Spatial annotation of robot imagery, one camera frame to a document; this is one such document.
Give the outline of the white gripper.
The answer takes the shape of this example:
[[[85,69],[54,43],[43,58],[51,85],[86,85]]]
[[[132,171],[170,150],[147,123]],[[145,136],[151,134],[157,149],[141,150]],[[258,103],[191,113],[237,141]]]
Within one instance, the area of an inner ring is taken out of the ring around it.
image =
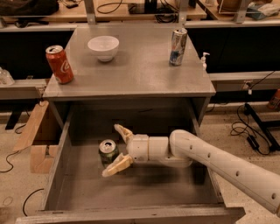
[[[134,162],[147,162],[149,158],[149,137],[147,135],[137,134],[121,124],[114,125],[115,130],[121,135],[123,141],[127,144],[127,151],[129,155],[119,154],[116,159],[103,172],[104,178],[113,176],[121,172]]]

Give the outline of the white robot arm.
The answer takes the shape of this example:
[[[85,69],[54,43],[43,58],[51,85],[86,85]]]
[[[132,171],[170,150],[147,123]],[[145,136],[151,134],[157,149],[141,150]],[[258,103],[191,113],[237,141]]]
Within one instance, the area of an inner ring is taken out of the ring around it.
[[[148,136],[135,135],[120,124],[114,128],[125,142],[127,153],[116,157],[102,172],[104,177],[113,176],[134,163],[159,162],[170,167],[187,167],[195,160],[280,216],[280,176],[274,172],[221,150],[183,129],[175,129],[169,136]]]

